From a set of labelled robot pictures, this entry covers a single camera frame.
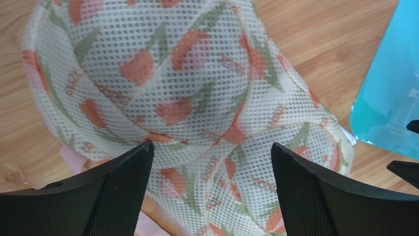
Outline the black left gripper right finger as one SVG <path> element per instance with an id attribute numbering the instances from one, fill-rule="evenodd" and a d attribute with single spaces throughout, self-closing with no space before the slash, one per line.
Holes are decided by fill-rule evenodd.
<path id="1" fill-rule="evenodd" d="M 270 152 L 287 235 L 418 235 L 417 195 L 348 178 L 279 143 Z"/>

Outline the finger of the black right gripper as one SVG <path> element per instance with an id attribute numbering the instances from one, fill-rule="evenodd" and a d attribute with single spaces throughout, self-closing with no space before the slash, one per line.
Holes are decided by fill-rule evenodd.
<path id="1" fill-rule="evenodd" d="M 412 120 L 406 126 L 406 129 L 414 133 L 419 133 L 419 120 Z"/>
<path id="2" fill-rule="evenodd" d="M 419 188 L 419 164 L 405 161 L 392 161 L 387 169 L 396 174 L 416 189 Z"/>

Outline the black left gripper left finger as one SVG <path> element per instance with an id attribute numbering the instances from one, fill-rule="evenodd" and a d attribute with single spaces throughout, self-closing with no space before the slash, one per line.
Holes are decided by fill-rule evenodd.
<path id="1" fill-rule="evenodd" d="M 131 236 L 154 157 L 151 142 L 40 189 L 0 195 L 3 236 Z"/>

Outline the floral mesh laundry bag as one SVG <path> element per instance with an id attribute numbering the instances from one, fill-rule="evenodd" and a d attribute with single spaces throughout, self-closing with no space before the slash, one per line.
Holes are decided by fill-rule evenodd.
<path id="1" fill-rule="evenodd" d="M 24 69 L 50 132 L 102 164 L 151 141 L 147 194 L 188 236 L 284 236 L 270 148 L 354 149 L 250 0 L 40 0 Z"/>

